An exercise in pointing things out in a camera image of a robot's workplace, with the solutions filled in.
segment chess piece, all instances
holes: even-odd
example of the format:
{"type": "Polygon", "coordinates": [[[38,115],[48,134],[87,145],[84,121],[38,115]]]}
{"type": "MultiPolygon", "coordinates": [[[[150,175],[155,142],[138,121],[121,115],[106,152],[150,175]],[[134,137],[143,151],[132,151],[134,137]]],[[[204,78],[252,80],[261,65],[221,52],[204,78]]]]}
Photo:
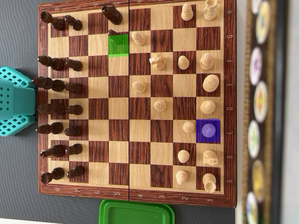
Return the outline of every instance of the chess piece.
{"type": "Polygon", "coordinates": [[[206,0],[206,6],[204,8],[205,20],[211,21],[217,16],[217,0],[206,0]]]}
{"type": "Polygon", "coordinates": [[[75,19],[71,15],[66,15],[64,20],[74,30],[79,31],[80,29],[82,29],[82,26],[83,26],[82,22],[80,20],[78,20],[78,19],[75,19]]]}
{"type": "Polygon", "coordinates": [[[66,112],[70,114],[80,115],[83,113],[83,108],[80,105],[68,106],[66,112]]]}
{"type": "Polygon", "coordinates": [[[77,137],[81,134],[81,129],[78,126],[69,127],[64,131],[66,136],[77,137]]]}
{"type": "Polygon", "coordinates": [[[186,133],[192,133],[194,129],[195,129],[195,125],[190,121],[187,121],[183,124],[183,130],[186,133]]]}
{"type": "Polygon", "coordinates": [[[67,178],[71,179],[76,176],[82,176],[83,174],[84,174],[84,167],[76,166],[73,169],[71,169],[69,172],[67,172],[66,176],[67,176],[67,178]]]}
{"type": "Polygon", "coordinates": [[[107,17],[113,24],[120,24],[122,21],[121,13],[115,8],[115,6],[103,6],[102,13],[107,17]]]}
{"type": "Polygon", "coordinates": [[[163,70],[166,66],[165,60],[161,54],[155,54],[149,59],[150,64],[157,70],[163,70]]]}
{"type": "Polygon", "coordinates": [[[211,100],[207,100],[200,105],[200,110],[203,114],[209,115],[215,110],[215,103],[211,100]]]}
{"type": "Polygon", "coordinates": [[[199,61],[199,66],[202,70],[211,70],[214,66],[214,59],[212,55],[210,53],[205,53],[199,61]]]}
{"type": "Polygon", "coordinates": [[[133,88],[136,90],[136,92],[144,93],[146,91],[146,84],[141,81],[135,81],[133,82],[133,88]]]}
{"type": "Polygon", "coordinates": [[[216,177],[213,174],[205,174],[202,177],[202,182],[207,193],[214,193],[216,191],[216,177]]]}
{"type": "Polygon", "coordinates": [[[58,17],[53,17],[48,12],[42,12],[40,18],[45,23],[51,23],[51,26],[56,30],[64,29],[64,21],[58,17]]]}
{"type": "Polygon", "coordinates": [[[188,174],[184,170],[179,170],[176,174],[178,185],[184,185],[188,179],[188,174]]]}
{"type": "Polygon", "coordinates": [[[145,36],[140,34],[138,31],[135,31],[135,32],[132,33],[132,38],[133,38],[135,44],[138,45],[138,46],[142,46],[146,42],[145,36]]]}
{"type": "Polygon", "coordinates": [[[44,66],[51,67],[53,70],[60,71],[64,63],[62,59],[59,58],[51,58],[49,56],[43,55],[37,58],[38,62],[44,66]]]}
{"type": "Polygon", "coordinates": [[[189,67],[189,60],[188,58],[186,58],[185,56],[180,56],[178,58],[178,67],[181,69],[181,70],[186,70],[188,67],[189,67]]]}
{"type": "Polygon", "coordinates": [[[210,166],[217,166],[218,164],[218,157],[216,153],[212,150],[206,150],[203,153],[202,156],[202,163],[204,165],[210,165],[210,166]]]}
{"type": "Polygon", "coordinates": [[[46,184],[50,183],[53,179],[60,180],[64,176],[64,169],[61,167],[55,168],[51,173],[44,173],[41,175],[41,182],[46,184]]]}
{"type": "Polygon", "coordinates": [[[185,162],[187,162],[189,159],[190,159],[190,154],[189,154],[188,151],[186,151],[186,150],[181,150],[181,151],[179,151],[179,153],[178,153],[178,160],[179,160],[181,163],[185,163],[185,162]]]}
{"type": "Polygon", "coordinates": [[[65,150],[65,154],[67,155],[77,155],[82,152],[83,148],[80,144],[75,144],[73,146],[67,147],[65,150]]]}
{"type": "Polygon", "coordinates": [[[40,157],[57,158],[64,155],[64,147],[61,145],[53,146],[40,153],[40,157]]]}
{"type": "Polygon", "coordinates": [[[67,59],[65,65],[74,71],[81,71],[83,68],[83,64],[78,60],[67,59]]]}
{"type": "Polygon", "coordinates": [[[216,75],[208,75],[202,87],[204,88],[205,91],[207,92],[214,92],[219,85],[219,78],[216,75]]]}
{"type": "Polygon", "coordinates": [[[158,100],[154,103],[154,108],[156,111],[163,112],[166,110],[166,102],[164,100],[158,100]]]}
{"type": "Polygon", "coordinates": [[[36,129],[39,134],[60,134],[63,131],[63,125],[59,122],[54,122],[51,125],[42,125],[36,129]]]}
{"type": "Polygon", "coordinates": [[[193,11],[191,5],[186,3],[182,8],[182,19],[185,21],[189,21],[193,18],[193,11]]]}
{"type": "Polygon", "coordinates": [[[83,90],[83,86],[82,84],[79,83],[67,83],[65,84],[65,89],[67,91],[76,93],[76,94],[80,94],[83,90]]]}

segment green plastic lid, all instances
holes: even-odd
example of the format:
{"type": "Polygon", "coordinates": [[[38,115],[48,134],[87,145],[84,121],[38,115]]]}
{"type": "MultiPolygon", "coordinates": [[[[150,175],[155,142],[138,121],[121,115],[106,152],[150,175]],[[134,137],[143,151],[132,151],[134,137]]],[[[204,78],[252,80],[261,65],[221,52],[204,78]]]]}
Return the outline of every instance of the green plastic lid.
{"type": "Polygon", "coordinates": [[[103,200],[99,224],[174,224],[174,213],[166,204],[103,200]]]}

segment dark square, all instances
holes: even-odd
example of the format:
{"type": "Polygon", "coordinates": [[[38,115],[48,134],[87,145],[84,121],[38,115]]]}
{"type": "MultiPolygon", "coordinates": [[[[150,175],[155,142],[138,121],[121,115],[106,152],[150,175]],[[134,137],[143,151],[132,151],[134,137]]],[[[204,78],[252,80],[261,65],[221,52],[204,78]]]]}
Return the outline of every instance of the dark square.
{"type": "Polygon", "coordinates": [[[182,19],[182,8],[183,6],[174,6],[173,7],[173,28],[196,28],[196,7],[191,5],[193,11],[193,18],[189,21],[182,19]]]}
{"type": "Polygon", "coordinates": [[[129,21],[130,31],[150,30],[150,8],[130,10],[129,21]]]}
{"type": "Polygon", "coordinates": [[[153,188],[172,188],[172,166],[151,165],[150,186],[153,188]]]}
{"type": "Polygon", "coordinates": [[[173,164],[178,166],[196,166],[196,144],[195,143],[173,143],[173,164]],[[178,153],[181,150],[186,150],[190,154],[190,159],[185,162],[181,163],[178,160],[178,153]]]}
{"type": "Polygon", "coordinates": [[[70,161],[69,169],[73,169],[76,166],[83,166],[84,173],[81,176],[76,176],[70,179],[70,182],[75,183],[88,183],[88,162],[81,162],[81,161],[70,161]]]}
{"type": "Polygon", "coordinates": [[[172,142],[172,120],[151,120],[150,141],[172,142]]]}
{"type": "Polygon", "coordinates": [[[150,98],[129,98],[129,119],[150,120],[150,98]]]}
{"type": "Polygon", "coordinates": [[[150,53],[129,54],[129,75],[150,75],[150,53]]]}
{"type": "Polygon", "coordinates": [[[150,142],[129,143],[130,164],[150,164],[150,142]]]}
{"type": "Polygon", "coordinates": [[[103,13],[88,14],[88,34],[106,34],[108,32],[108,19],[103,13]]]}
{"type": "Polygon", "coordinates": [[[174,120],[196,119],[196,97],[174,97],[173,98],[174,120]]]}
{"type": "Polygon", "coordinates": [[[172,97],[172,75],[152,75],[150,82],[152,97],[172,97]]]}
{"type": "Polygon", "coordinates": [[[220,27],[197,27],[197,50],[220,50],[220,27]]]}
{"type": "Polygon", "coordinates": [[[129,120],[109,120],[109,141],[129,140],[129,120]]]}
{"type": "Polygon", "coordinates": [[[90,120],[108,120],[108,98],[88,99],[90,120]]]}
{"type": "Polygon", "coordinates": [[[80,78],[70,78],[70,83],[79,83],[82,85],[82,92],[77,94],[70,92],[70,99],[78,99],[78,98],[88,98],[88,77],[80,77],[80,78]]]}
{"type": "Polygon", "coordinates": [[[151,31],[151,52],[172,52],[172,29],[151,31]]]}
{"type": "Polygon", "coordinates": [[[129,97],[129,76],[109,76],[109,97],[129,97]]]}
{"type": "Polygon", "coordinates": [[[196,51],[174,51],[173,52],[173,73],[174,74],[196,74],[196,51]],[[182,70],[178,66],[178,58],[185,56],[189,60],[189,67],[182,70]]]}
{"type": "Polygon", "coordinates": [[[70,57],[88,56],[88,35],[70,36],[70,57]]]}
{"type": "Polygon", "coordinates": [[[88,120],[70,120],[70,127],[78,126],[81,134],[77,137],[70,137],[70,140],[88,140],[88,120]]]}
{"type": "Polygon", "coordinates": [[[108,76],[108,55],[88,57],[88,77],[108,76]]]}
{"type": "Polygon", "coordinates": [[[204,88],[202,87],[204,81],[205,81],[205,78],[208,76],[208,75],[212,75],[211,74],[196,74],[196,96],[197,97],[220,97],[220,74],[218,73],[213,73],[214,75],[216,75],[218,78],[219,78],[219,86],[218,88],[214,91],[214,92],[207,92],[204,90],[204,88]]]}
{"type": "Polygon", "coordinates": [[[90,141],[89,142],[89,161],[90,162],[109,162],[109,142],[90,141]]]}
{"type": "Polygon", "coordinates": [[[128,185],[128,174],[128,163],[109,163],[109,184],[128,185]]]}

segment dark wooden chess piece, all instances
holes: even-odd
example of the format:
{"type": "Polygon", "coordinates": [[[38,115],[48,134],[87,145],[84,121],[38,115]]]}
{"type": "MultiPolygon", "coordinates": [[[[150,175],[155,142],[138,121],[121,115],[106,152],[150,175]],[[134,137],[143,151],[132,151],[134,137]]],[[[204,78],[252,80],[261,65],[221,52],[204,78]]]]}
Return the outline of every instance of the dark wooden chess piece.
{"type": "Polygon", "coordinates": [[[41,152],[40,156],[55,158],[55,157],[61,157],[64,154],[65,154],[65,148],[61,145],[56,145],[56,146],[53,146],[53,147],[47,149],[44,152],[41,152]]]}
{"type": "Polygon", "coordinates": [[[42,183],[50,183],[53,179],[60,180],[64,176],[64,169],[61,167],[55,168],[52,170],[51,173],[44,173],[41,175],[41,182],[42,183]]]}
{"type": "Polygon", "coordinates": [[[67,147],[65,150],[65,154],[67,155],[77,155],[82,152],[83,148],[80,144],[75,144],[73,146],[67,147]]]}
{"type": "Polygon", "coordinates": [[[71,169],[69,172],[67,172],[66,176],[67,178],[71,179],[76,176],[81,176],[84,174],[84,167],[83,166],[75,166],[73,169],[71,169]]]}
{"type": "Polygon", "coordinates": [[[115,6],[103,6],[102,13],[107,17],[113,24],[120,24],[122,21],[121,13],[115,8],[115,6]]]}
{"type": "Polygon", "coordinates": [[[42,125],[36,129],[36,132],[39,134],[60,134],[63,131],[64,127],[61,123],[55,122],[51,125],[42,125]]]}
{"type": "Polygon", "coordinates": [[[79,31],[80,29],[82,29],[82,22],[80,20],[75,19],[74,17],[72,17],[71,15],[66,15],[65,16],[65,22],[67,24],[69,24],[74,30],[79,31]]]}
{"type": "Polygon", "coordinates": [[[65,65],[74,71],[81,71],[83,68],[83,64],[78,60],[67,59],[65,65]]]}
{"type": "Polygon", "coordinates": [[[51,23],[52,27],[56,30],[64,29],[64,21],[58,17],[53,17],[48,12],[42,12],[40,18],[45,23],[51,23]]]}

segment dark pawn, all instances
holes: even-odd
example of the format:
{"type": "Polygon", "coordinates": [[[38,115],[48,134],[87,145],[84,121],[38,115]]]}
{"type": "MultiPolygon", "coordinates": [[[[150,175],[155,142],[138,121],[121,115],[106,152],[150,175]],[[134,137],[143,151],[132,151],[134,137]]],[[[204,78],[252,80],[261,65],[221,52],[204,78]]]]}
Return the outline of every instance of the dark pawn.
{"type": "Polygon", "coordinates": [[[80,105],[68,106],[66,112],[70,114],[80,115],[83,113],[83,108],[80,105]]]}
{"type": "Polygon", "coordinates": [[[66,136],[77,137],[81,134],[81,129],[78,126],[67,128],[64,131],[66,136]]]}
{"type": "Polygon", "coordinates": [[[44,152],[40,153],[41,157],[61,157],[65,154],[65,148],[61,145],[53,146],[52,148],[47,149],[44,152]]]}
{"type": "Polygon", "coordinates": [[[83,174],[84,174],[83,166],[76,166],[73,169],[71,169],[69,172],[67,172],[66,176],[67,176],[67,178],[71,179],[76,176],[81,176],[83,174]]]}
{"type": "Polygon", "coordinates": [[[65,89],[67,91],[70,91],[70,92],[73,92],[76,94],[80,94],[83,90],[83,87],[79,83],[67,83],[67,84],[65,84],[65,89]]]}
{"type": "Polygon", "coordinates": [[[67,155],[77,155],[82,152],[83,148],[80,144],[75,144],[73,146],[67,147],[65,150],[65,154],[67,155]]]}
{"type": "Polygon", "coordinates": [[[71,15],[66,15],[65,16],[65,21],[67,24],[69,24],[74,30],[79,31],[82,29],[82,22],[80,20],[75,19],[71,15]]]}
{"type": "Polygon", "coordinates": [[[107,17],[113,24],[119,24],[122,21],[121,13],[115,8],[115,6],[103,6],[102,13],[107,17]]]}
{"type": "Polygon", "coordinates": [[[42,183],[50,183],[53,179],[60,180],[64,176],[64,169],[58,167],[52,170],[51,173],[44,173],[41,175],[42,183]]]}
{"type": "Polygon", "coordinates": [[[42,12],[40,18],[45,23],[51,23],[52,27],[56,30],[64,29],[64,21],[58,17],[53,17],[48,12],[42,12]]]}
{"type": "Polygon", "coordinates": [[[83,64],[77,60],[67,59],[65,65],[74,71],[81,71],[83,68],[83,64]]]}

